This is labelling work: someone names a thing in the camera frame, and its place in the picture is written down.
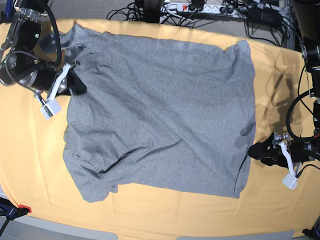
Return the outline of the yellow table cloth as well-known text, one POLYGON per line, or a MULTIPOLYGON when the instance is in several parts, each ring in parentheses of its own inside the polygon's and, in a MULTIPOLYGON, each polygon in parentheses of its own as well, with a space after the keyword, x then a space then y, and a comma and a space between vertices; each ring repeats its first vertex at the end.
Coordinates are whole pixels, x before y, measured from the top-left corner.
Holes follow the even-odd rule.
MULTIPOLYGON (((66 33, 74 24, 98 32, 189 41, 222 49, 241 38, 196 29, 103 19, 61 19, 66 33)), ((304 61, 297 51, 248 39, 256 77, 255 141, 285 125, 304 61)), ((115 233, 119 240, 174 240, 180 236, 227 237, 311 228, 320 215, 320 171, 307 167, 295 190, 282 184, 286 169, 251 161, 240 198, 228 198, 140 184, 120 185, 104 201, 83 200, 63 161, 69 97, 50 120, 33 94, 18 85, 0 86, 0 185, 31 216, 80 228, 115 233)))

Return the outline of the black clamp right corner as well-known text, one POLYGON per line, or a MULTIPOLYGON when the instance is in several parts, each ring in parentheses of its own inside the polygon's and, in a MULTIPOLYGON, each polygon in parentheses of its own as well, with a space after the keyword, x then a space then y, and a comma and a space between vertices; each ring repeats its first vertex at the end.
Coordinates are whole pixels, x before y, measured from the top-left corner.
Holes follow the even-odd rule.
POLYGON ((318 228, 304 229, 302 233, 312 240, 320 240, 320 230, 318 228))

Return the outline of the white power strip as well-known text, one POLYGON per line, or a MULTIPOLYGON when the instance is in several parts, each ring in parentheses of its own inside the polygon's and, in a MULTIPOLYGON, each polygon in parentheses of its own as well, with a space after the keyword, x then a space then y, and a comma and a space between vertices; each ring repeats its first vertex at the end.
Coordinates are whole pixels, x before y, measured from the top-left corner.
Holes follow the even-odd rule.
POLYGON ((246 19, 244 14, 231 7, 216 4, 205 4, 200 10, 191 10, 189 3, 180 2, 165 2, 161 8, 163 14, 172 14, 176 17, 191 18, 191 19, 210 19, 213 17, 226 17, 234 19, 246 19))

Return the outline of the black power adapter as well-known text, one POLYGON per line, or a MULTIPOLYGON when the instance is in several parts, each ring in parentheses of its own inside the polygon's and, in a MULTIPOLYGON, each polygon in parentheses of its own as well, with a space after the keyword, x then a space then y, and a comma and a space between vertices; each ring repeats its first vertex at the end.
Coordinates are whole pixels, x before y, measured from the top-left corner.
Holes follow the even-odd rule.
POLYGON ((252 7, 248 10, 247 18, 254 23, 273 28, 280 27, 283 22, 283 17, 279 12, 270 8, 252 7))

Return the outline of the grey t-shirt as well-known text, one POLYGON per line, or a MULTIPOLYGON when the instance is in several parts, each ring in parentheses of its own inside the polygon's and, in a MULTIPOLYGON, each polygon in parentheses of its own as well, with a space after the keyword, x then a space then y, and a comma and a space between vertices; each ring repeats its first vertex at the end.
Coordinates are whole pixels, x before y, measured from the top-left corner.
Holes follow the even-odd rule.
POLYGON ((238 198, 256 133, 249 43, 100 33, 61 38, 87 91, 70 99, 63 160, 87 202, 120 185, 238 198))

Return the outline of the blue red table clamp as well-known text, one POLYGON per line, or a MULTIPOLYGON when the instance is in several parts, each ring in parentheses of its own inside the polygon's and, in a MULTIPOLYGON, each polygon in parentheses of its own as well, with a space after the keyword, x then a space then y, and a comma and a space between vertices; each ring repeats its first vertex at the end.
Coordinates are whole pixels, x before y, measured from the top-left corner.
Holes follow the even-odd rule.
POLYGON ((31 213, 32 210, 30 207, 25 205, 15 206, 6 198, 0 198, 0 216, 6 217, 10 221, 15 220, 16 218, 20 218, 31 213))

